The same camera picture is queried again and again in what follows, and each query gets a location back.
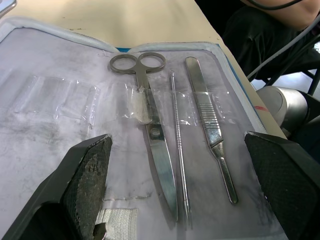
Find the scissor handle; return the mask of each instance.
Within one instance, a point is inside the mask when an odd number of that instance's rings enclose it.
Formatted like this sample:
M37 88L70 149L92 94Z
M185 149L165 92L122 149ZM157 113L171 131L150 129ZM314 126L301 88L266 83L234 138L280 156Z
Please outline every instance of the scissor handle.
M160 58L162 60L162 64L160 66L155 66L155 67L144 65L141 62L141 60L147 56L154 56L154 57ZM128 69L116 68L114 66L114 63L118 59L132 59L135 61L135 65L131 68L128 68ZM165 57L159 53L156 53L156 52L145 52L145 53L142 53L138 58L136 58L134 55L131 55L131 54L120 54L120 55L114 56L110 60L111 70L114 71L115 73L118 73L118 74L135 74L135 73L141 72L141 71L145 71L146 73L154 73L154 72L162 70L165 67L165 65L166 65Z

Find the black cable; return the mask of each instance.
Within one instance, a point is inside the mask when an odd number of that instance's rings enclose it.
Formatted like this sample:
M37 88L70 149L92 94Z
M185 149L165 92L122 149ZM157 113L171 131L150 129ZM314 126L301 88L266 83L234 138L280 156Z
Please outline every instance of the black cable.
M255 0L247 0L247 1L249 3L251 3L252 5L256 6L257 8L260 8L263 10L279 10L279 9L284 9L284 8L290 7L293 4L301 2L302 0L293 0L293 1L290 1L286 4L282 4L282 5L278 5L278 6L265 6L265 5L262 5L258 2L256 2Z

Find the metal probe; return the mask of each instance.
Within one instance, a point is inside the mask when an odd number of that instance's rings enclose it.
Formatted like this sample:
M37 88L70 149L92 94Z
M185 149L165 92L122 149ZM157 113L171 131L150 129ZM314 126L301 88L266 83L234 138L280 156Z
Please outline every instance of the metal probe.
M190 210L189 195L188 195L187 182L186 182L184 154L183 154L183 150L182 150L182 141L181 141L181 133L180 133L180 122L179 122L177 93L176 93L176 86L175 86L175 72L174 71L170 71L170 80L171 80L171 88L173 91L175 134L176 134L178 154L179 154L180 175L181 175L182 194L183 194L183 206L184 206L184 210L185 210L186 220L187 220L188 224L190 225L191 210Z

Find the table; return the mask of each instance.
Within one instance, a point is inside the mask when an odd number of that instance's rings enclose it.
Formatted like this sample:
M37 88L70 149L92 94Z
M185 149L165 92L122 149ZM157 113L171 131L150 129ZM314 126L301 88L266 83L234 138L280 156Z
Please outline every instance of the table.
M31 17L123 48L152 42L219 44L267 132L285 138L194 0L19 0L7 16Z

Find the scissors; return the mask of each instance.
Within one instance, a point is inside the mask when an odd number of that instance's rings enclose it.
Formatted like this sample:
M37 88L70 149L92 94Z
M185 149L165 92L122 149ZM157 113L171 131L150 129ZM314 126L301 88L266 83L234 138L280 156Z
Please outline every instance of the scissors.
M153 56L158 57L162 60L160 66L150 67L144 65L141 60L145 57ZM128 69L119 69L114 66L116 60L119 59L132 59L135 61L135 65ZM146 131L150 143L151 153L153 156L154 165L160 185L165 197L165 200L168 204L168 207L172 213L173 218L178 221L178 204L177 204L177 191L174 172L172 168L172 163L168 151L167 141L162 129L161 124L159 123L159 113L155 103L155 99L152 91L150 90L150 84L148 81L147 73L154 73L161 71L166 65L166 59L159 53L156 52L145 52L141 54L138 58L131 54L120 54L114 56L110 60L110 68L112 71L118 74L135 74L138 88L144 88L146 95L146 102L148 105L148 114L151 123L146 124Z

